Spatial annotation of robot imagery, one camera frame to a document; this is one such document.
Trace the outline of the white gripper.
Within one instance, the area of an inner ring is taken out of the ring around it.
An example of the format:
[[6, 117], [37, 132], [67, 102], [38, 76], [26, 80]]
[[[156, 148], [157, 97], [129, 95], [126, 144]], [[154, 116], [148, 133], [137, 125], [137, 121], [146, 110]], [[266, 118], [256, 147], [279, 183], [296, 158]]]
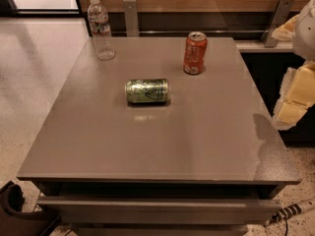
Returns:
[[[292, 40], [296, 55], [305, 60], [315, 60], [315, 0], [310, 0], [299, 15], [276, 28], [272, 38]], [[294, 127], [314, 104], [315, 62], [306, 61], [298, 69], [288, 68], [273, 112], [274, 127], [285, 131]]]

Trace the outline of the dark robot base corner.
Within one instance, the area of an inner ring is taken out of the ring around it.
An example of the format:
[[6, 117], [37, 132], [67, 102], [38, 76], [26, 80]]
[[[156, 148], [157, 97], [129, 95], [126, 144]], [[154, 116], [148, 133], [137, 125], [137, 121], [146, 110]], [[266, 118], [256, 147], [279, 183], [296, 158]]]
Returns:
[[61, 216], [56, 211], [22, 212], [22, 189], [12, 181], [0, 188], [0, 236], [49, 236]]

